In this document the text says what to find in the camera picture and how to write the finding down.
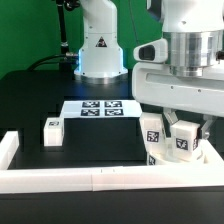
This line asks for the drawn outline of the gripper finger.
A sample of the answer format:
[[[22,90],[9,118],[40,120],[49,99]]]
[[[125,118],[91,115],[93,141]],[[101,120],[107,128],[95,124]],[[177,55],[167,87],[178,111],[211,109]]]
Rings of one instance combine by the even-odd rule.
[[[204,140],[207,140],[210,137],[210,128],[215,122],[215,117],[214,116],[204,116],[203,117],[203,125],[201,127],[201,138]]]
[[[165,117],[166,130],[170,131],[170,127],[178,121],[175,109],[164,109],[163,115]]]

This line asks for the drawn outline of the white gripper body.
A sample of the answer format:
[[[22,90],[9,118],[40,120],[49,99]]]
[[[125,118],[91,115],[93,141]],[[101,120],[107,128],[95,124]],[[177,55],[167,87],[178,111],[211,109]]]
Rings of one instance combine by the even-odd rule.
[[[165,64],[165,39],[136,47],[132,94],[139,103],[224,117],[224,60],[202,69],[201,77],[178,77]]]

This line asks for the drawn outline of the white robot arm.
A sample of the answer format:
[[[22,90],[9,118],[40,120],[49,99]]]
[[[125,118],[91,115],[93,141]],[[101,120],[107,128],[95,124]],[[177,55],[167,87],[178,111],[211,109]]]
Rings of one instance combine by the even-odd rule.
[[[201,136],[224,117],[224,0],[143,0],[146,38],[133,50],[132,92],[159,106],[169,122],[177,110],[202,114]],[[80,0],[84,43],[74,76],[110,82],[127,73],[112,0]]]

